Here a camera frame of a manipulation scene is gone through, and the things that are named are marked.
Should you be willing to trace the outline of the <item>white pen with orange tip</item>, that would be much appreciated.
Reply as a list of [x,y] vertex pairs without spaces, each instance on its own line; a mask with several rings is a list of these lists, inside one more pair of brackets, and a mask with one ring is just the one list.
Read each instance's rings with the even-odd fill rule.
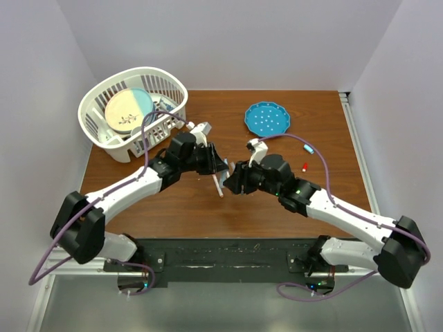
[[222,191],[222,189],[221,189],[221,187],[219,185],[219,181],[217,179],[217,176],[215,174],[213,174],[212,178],[213,178],[213,182],[215,184],[215,187],[216,187],[216,190],[217,190],[217,193],[218,193],[219,197],[220,198],[224,198],[224,193],[223,193],[223,191]]

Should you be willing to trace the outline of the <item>light blue eraser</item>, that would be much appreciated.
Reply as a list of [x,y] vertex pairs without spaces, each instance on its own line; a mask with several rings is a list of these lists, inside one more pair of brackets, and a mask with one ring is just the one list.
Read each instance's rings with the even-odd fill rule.
[[304,146],[303,146],[303,148],[304,148],[304,150],[305,151],[307,151],[309,154],[314,154],[314,149],[313,149],[313,147],[311,147],[310,145],[308,145],[308,144],[305,144]]

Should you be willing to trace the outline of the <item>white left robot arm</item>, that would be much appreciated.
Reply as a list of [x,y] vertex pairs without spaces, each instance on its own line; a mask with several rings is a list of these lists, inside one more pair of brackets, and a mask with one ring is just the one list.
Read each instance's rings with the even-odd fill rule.
[[50,236],[79,264],[101,257],[136,271],[146,262],[144,249],[128,234],[107,232],[107,222],[138,201],[175,184],[184,172],[213,175],[226,170],[228,165],[213,143],[198,142],[191,133],[178,133],[168,147],[131,176],[87,195],[67,195]]

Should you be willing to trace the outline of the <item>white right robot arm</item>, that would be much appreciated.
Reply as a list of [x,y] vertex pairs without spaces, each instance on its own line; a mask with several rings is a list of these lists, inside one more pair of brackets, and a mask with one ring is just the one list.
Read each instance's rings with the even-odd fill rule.
[[428,261],[426,243],[413,219],[390,219],[335,198],[319,185],[295,176],[278,154],[265,156],[261,163],[236,163],[224,186],[234,194],[266,192],[276,196],[284,209],[354,236],[353,241],[319,237],[308,254],[309,265],[315,271],[337,265],[356,266],[378,272],[395,286],[410,288]]

